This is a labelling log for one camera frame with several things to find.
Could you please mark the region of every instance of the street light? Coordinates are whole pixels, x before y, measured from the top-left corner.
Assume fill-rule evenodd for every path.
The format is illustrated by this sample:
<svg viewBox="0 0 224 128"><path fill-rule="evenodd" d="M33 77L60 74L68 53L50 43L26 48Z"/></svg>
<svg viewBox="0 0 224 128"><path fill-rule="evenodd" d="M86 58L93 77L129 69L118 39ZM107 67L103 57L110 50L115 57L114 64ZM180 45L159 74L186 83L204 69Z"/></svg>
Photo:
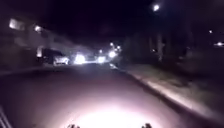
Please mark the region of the street light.
<svg viewBox="0 0 224 128"><path fill-rule="evenodd" d="M103 53L103 50L102 50L102 49L100 49L100 50L99 50L99 53Z"/></svg>
<svg viewBox="0 0 224 128"><path fill-rule="evenodd" d="M156 12L160 9L160 6L158 4L153 5L153 11Z"/></svg>
<svg viewBox="0 0 224 128"><path fill-rule="evenodd" d="M222 42L218 42L218 43L216 43L216 44L214 44L215 46L218 46L218 47L222 47L222 46L224 46L224 43L222 43Z"/></svg>
<svg viewBox="0 0 224 128"><path fill-rule="evenodd" d="M111 42L111 43L110 43L110 46L114 46L114 43Z"/></svg>
<svg viewBox="0 0 224 128"><path fill-rule="evenodd" d="M36 32L40 32L40 31L41 31L41 27L38 26L38 25L36 25L36 26L34 27L34 30L35 30Z"/></svg>

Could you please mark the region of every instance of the night sky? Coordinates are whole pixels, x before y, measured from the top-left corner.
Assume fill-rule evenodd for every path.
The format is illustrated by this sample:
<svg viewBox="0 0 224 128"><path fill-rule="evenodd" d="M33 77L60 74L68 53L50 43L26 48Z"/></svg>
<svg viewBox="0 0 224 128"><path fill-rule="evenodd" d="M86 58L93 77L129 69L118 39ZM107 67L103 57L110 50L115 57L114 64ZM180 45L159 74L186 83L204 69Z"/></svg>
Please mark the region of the night sky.
<svg viewBox="0 0 224 128"><path fill-rule="evenodd" d="M74 37L122 37L148 20L146 0L55 0L48 25Z"/></svg>
<svg viewBox="0 0 224 128"><path fill-rule="evenodd" d="M12 8L39 21L44 28L72 39L113 40L142 32L147 27L179 29L208 24L215 28L224 21L222 0L2 0ZM152 12L152 4L161 10Z"/></svg>

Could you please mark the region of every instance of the window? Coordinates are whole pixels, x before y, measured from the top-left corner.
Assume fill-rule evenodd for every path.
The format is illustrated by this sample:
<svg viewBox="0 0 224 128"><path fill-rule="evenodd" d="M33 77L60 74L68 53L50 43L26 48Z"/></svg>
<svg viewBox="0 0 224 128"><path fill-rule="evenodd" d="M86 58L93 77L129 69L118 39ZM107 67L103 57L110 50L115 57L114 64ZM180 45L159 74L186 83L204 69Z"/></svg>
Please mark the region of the window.
<svg viewBox="0 0 224 128"><path fill-rule="evenodd" d="M21 21L18 21L16 19L10 19L9 21L9 27L16 30L24 30L25 24Z"/></svg>

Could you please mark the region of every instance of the curb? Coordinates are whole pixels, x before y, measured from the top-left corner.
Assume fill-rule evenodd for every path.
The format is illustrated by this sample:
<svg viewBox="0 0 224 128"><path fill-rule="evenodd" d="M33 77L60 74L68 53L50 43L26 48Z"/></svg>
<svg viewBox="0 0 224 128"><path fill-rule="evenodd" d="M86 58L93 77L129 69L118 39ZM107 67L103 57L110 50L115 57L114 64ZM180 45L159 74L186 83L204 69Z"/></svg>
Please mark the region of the curb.
<svg viewBox="0 0 224 128"><path fill-rule="evenodd" d="M160 85L158 83L152 82L149 79L142 78L139 75L130 73L128 71L123 71L127 74L133 76L135 79L141 81L157 93L163 95L168 100L171 100L172 102L180 105L181 107L187 109L188 111L192 113L196 113L202 118L205 118L207 120L211 120L214 123L217 123L224 127L224 116L213 111L212 109L204 106L203 104L200 104L199 102L195 101L192 98L186 97L181 95L178 92L173 91L172 89L169 89L167 87L164 87L163 85Z"/></svg>

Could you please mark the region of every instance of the street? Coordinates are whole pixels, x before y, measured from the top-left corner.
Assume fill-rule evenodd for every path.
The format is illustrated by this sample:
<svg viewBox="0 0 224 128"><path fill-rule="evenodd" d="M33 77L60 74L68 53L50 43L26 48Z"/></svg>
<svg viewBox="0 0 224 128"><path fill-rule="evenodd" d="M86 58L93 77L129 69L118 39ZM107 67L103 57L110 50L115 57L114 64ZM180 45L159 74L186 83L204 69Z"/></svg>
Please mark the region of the street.
<svg viewBox="0 0 224 128"><path fill-rule="evenodd" d="M198 119L109 66L30 71L0 78L0 104L14 128L206 128Z"/></svg>

